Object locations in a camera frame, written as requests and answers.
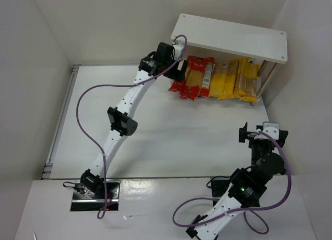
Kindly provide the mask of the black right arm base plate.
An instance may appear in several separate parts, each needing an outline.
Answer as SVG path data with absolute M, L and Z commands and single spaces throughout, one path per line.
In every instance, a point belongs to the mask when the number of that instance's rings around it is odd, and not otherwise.
M 215 176 L 207 182 L 206 187 L 211 189 L 212 198 L 215 199 L 215 201 L 213 201 L 213 205 L 215 205 L 224 195 L 229 187 L 229 184 L 229 176 Z

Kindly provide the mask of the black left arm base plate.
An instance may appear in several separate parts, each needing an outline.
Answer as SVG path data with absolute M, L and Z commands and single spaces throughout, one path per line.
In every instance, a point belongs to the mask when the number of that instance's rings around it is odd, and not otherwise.
M 75 182 L 76 189 L 73 192 L 70 211 L 96 211 L 98 212 L 101 207 L 104 206 L 104 195 L 98 196 L 97 198 L 91 197 L 85 192 L 79 183 Z M 119 182 L 107 182 L 107 211 L 117 211 L 119 207 Z

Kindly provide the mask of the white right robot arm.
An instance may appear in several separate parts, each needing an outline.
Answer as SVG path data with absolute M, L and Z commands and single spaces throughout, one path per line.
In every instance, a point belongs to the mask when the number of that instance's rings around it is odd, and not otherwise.
M 291 191 L 289 165 L 282 152 L 288 131 L 275 122 L 263 122 L 255 131 L 244 125 L 239 129 L 239 142 L 248 141 L 251 149 L 249 168 L 236 169 L 230 176 L 227 190 L 213 208 L 198 215 L 186 230 L 191 238 L 217 239 L 220 231 L 237 215 L 262 210 L 259 200 L 267 190 L 266 184 L 277 174 L 287 175 L 285 201 Z

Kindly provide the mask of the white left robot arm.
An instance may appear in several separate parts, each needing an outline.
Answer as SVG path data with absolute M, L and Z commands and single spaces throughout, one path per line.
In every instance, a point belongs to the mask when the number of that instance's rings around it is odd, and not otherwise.
M 169 79 L 182 81 L 188 65 L 183 60 L 186 45 L 160 43 L 156 51 L 151 52 L 140 61 L 133 84 L 127 85 L 127 93 L 115 106 L 109 107 L 107 116 L 110 131 L 106 142 L 99 146 L 100 154 L 80 178 L 80 184 L 93 198 L 103 198 L 106 192 L 106 173 L 124 141 L 135 133 L 138 123 L 134 120 L 134 113 L 138 104 L 155 80 L 163 75 Z

